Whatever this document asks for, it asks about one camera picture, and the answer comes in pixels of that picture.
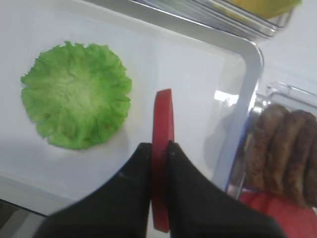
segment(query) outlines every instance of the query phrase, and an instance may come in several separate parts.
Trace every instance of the stack of patties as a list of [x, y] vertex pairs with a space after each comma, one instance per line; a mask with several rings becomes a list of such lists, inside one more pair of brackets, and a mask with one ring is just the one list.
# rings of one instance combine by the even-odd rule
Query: stack of patties
[[252, 188], [317, 206], [317, 122], [311, 113], [269, 105], [255, 125], [246, 162]]

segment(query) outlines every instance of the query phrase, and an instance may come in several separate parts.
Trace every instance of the black tongs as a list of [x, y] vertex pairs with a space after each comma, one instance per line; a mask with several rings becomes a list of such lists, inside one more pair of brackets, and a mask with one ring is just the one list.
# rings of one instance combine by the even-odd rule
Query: black tongs
[[173, 142], [171, 91], [158, 92], [153, 144], [141, 143], [105, 185], [49, 216], [34, 238], [286, 238], [279, 225], [206, 179]]

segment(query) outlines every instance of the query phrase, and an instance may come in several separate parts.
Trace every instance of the clear plastic container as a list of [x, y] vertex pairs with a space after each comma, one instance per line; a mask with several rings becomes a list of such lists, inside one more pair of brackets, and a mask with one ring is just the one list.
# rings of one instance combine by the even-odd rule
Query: clear plastic container
[[246, 188], [245, 152], [248, 140], [260, 114], [272, 103], [283, 105], [289, 111], [304, 110], [317, 116], [317, 95], [292, 85], [273, 82], [267, 86], [265, 95], [257, 95], [256, 103], [246, 122], [245, 135], [237, 150], [228, 182], [227, 193], [232, 197], [239, 198], [241, 191]]
[[136, 0], [178, 16], [190, 18], [248, 40], [257, 41], [273, 37], [287, 26], [292, 12], [278, 17], [262, 19], [225, 0]]

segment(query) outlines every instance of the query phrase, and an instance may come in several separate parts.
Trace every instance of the lettuce leaf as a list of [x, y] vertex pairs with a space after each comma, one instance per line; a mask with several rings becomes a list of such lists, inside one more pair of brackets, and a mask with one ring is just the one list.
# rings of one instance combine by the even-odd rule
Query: lettuce leaf
[[21, 77], [22, 101], [48, 143], [85, 149], [104, 143], [128, 116], [132, 87], [126, 68], [108, 46], [56, 46]]

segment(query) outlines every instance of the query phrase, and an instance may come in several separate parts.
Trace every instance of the yellow object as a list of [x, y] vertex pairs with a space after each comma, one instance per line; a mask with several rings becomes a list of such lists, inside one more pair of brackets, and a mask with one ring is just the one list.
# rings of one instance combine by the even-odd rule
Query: yellow object
[[301, 0], [231, 0], [231, 2], [257, 16], [270, 19], [290, 11]]

